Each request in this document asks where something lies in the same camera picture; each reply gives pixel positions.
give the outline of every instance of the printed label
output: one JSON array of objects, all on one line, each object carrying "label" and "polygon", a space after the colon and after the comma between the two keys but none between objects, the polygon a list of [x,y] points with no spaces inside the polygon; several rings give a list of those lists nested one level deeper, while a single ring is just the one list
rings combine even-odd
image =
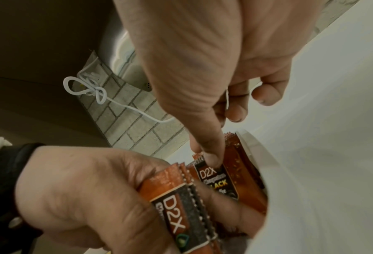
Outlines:
[{"label": "printed label", "polygon": [[238,200],[238,192],[235,189],[234,183],[231,181],[224,165],[221,165],[219,169],[214,170],[213,168],[208,167],[205,161],[202,161],[195,164],[195,169],[200,181],[211,186],[214,190]]},{"label": "printed label", "polygon": [[187,185],[151,201],[172,234],[179,250],[186,254],[208,244]]}]

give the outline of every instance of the white string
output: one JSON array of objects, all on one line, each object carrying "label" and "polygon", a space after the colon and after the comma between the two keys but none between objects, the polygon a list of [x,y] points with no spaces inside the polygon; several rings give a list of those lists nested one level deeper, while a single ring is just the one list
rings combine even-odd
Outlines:
[{"label": "white string", "polygon": [[[147,115],[145,112],[143,111],[140,111],[138,110],[137,108],[134,108],[134,107],[131,107],[131,106],[128,106],[128,105],[123,105],[123,104],[120,104],[116,101],[114,101],[113,99],[107,97],[107,91],[100,87],[98,82],[96,81],[96,79],[98,79],[99,75],[97,73],[87,73],[85,72],[90,66],[92,66],[96,61],[97,61],[98,57],[93,61],[91,62],[91,64],[89,64],[88,66],[84,67],[81,71],[79,71],[77,73],[77,77],[66,77],[64,79],[64,88],[65,90],[70,93],[71,95],[89,95],[89,96],[95,96],[95,100],[97,101],[98,104],[102,105],[106,102],[106,100],[109,100],[117,105],[120,105],[124,108],[128,108],[130,110],[134,110],[136,112],[138,112],[139,114],[141,115],[144,115],[145,117],[153,120],[154,122],[157,122],[157,123],[168,123],[168,122],[171,122],[172,120],[174,120],[175,118],[174,117],[171,117],[170,119],[167,119],[167,120],[158,120],[158,119],[155,119],[154,117],[150,116],[150,115]],[[83,90],[83,91],[80,91],[80,92],[75,92],[75,91],[72,91],[70,88],[69,88],[69,81],[71,80],[74,80],[74,81],[77,81],[79,82],[80,84],[83,84],[85,87],[87,87],[87,89]]]}]

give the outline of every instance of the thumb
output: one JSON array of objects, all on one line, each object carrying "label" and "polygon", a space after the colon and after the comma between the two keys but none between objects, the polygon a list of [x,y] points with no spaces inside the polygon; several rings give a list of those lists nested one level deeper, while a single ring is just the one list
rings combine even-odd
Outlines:
[{"label": "thumb", "polygon": [[126,180],[100,182],[89,194],[86,222],[113,254],[179,254],[156,209]]},{"label": "thumb", "polygon": [[208,166],[217,168],[224,158],[225,140],[213,108],[205,112],[174,115],[189,130],[203,151]]}]

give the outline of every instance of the black sleeve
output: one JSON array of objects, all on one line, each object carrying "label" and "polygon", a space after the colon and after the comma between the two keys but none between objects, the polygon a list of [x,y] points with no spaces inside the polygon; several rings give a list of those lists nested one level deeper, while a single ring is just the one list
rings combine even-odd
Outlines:
[{"label": "black sleeve", "polygon": [[20,173],[33,151],[42,145],[6,146],[0,150],[0,254],[22,250],[42,234],[22,220],[14,196]]}]

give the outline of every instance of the hand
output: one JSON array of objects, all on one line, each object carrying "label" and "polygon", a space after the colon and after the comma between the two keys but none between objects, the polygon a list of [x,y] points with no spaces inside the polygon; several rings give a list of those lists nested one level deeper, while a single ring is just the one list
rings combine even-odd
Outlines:
[{"label": "hand", "polygon": [[[42,146],[35,150],[16,190],[21,216],[54,240],[113,253],[179,253],[155,208],[136,188],[168,163],[110,148]],[[199,191],[213,217],[253,236],[264,218],[247,206]]]},{"label": "hand", "polygon": [[224,156],[226,118],[247,116],[249,79],[261,78],[252,97],[262,105],[281,99],[323,1],[115,0],[158,102],[212,167]]}]

